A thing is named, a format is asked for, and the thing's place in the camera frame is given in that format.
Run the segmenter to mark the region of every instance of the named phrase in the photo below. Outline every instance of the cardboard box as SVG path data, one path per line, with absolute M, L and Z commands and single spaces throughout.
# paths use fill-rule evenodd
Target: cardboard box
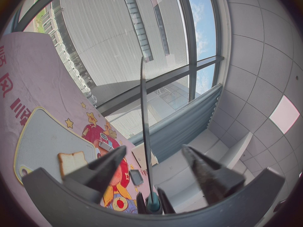
M 144 143 L 136 146 L 135 148 L 131 149 L 134 157 L 136 158 L 139 166 L 141 167 L 142 171 L 146 170 L 146 160 L 145 160 L 145 150 L 144 150 Z M 158 164 L 158 160 L 151 151 L 151 164 L 155 165 Z

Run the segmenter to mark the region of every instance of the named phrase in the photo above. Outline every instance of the cloud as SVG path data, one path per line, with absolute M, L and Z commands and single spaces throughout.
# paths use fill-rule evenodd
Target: cloud
M 205 70 L 197 71 L 197 84 L 196 84 L 196 92 L 199 94 L 205 93 L 209 90 L 209 78 L 207 77 Z
M 196 42 L 197 42 L 197 58 L 203 52 L 207 51 L 208 40 L 203 36 L 203 31 L 199 28 L 198 23 L 204 19 L 204 4 L 199 3 L 196 5 L 195 3 L 191 4 L 192 15 L 194 17 L 194 24 L 195 24 L 195 32 L 196 32 Z

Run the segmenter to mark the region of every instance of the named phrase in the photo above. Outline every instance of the yellow star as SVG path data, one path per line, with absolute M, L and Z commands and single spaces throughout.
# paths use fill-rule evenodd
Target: yellow star
M 94 117 L 93 113 L 86 113 L 87 116 L 89 117 L 89 122 L 93 123 L 94 126 L 96 127 L 96 122 L 98 122 L 98 120 Z
M 71 122 L 71 120 L 69 118 L 67 120 L 65 120 L 65 122 L 66 122 L 68 128 L 73 128 L 74 122 Z

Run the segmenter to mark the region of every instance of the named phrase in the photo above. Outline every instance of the window frame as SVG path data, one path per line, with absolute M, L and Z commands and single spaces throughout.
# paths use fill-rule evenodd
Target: window frame
M 23 31 L 26 26 L 32 21 L 34 17 L 50 2 L 53 0 L 38 0 L 36 3 L 28 10 L 28 12 L 22 17 L 20 22 L 15 19 L 13 23 L 12 32 Z M 158 76 L 152 80 L 146 82 L 147 93 L 155 91 L 173 81 L 176 81 L 186 75 L 189 75 L 189 101 L 195 99 L 196 94 L 196 81 L 197 81 L 197 71 L 205 68 L 209 65 L 215 64 L 214 76 L 212 86 L 217 84 L 220 61 L 224 58 L 221 56 L 221 45 L 222 45 L 222 34 L 221 34 L 221 21 L 219 17 L 219 9 L 216 0 L 211 0 L 214 20 L 215 20 L 215 30 L 216 30 L 216 55 L 197 61 L 197 45 L 195 36 L 195 26 L 191 10 L 191 5 L 189 0 L 179 0 L 181 5 L 181 10 L 184 17 L 184 24 L 186 28 L 186 38 L 188 46 L 188 65 L 180 67 L 176 70 L 165 73 Z M 20 10 L 17 11 L 15 18 L 18 18 Z M 140 98 L 140 86 L 136 86 L 128 91 L 121 93 L 120 95 L 112 98 L 111 100 L 101 104 L 97 107 L 99 112 L 103 116 L 110 115 L 111 113 L 117 111 L 118 109 L 130 104 L 131 102 Z

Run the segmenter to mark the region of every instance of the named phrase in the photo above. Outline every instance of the white cutting board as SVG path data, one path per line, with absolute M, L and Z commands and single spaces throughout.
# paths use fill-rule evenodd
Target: white cutting board
M 71 154 L 83 151 L 89 163 L 97 158 L 95 147 L 69 131 L 45 109 L 36 108 L 21 133 L 14 162 L 17 178 L 21 181 L 22 169 L 27 172 L 43 167 L 62 183 L 58 153 Z

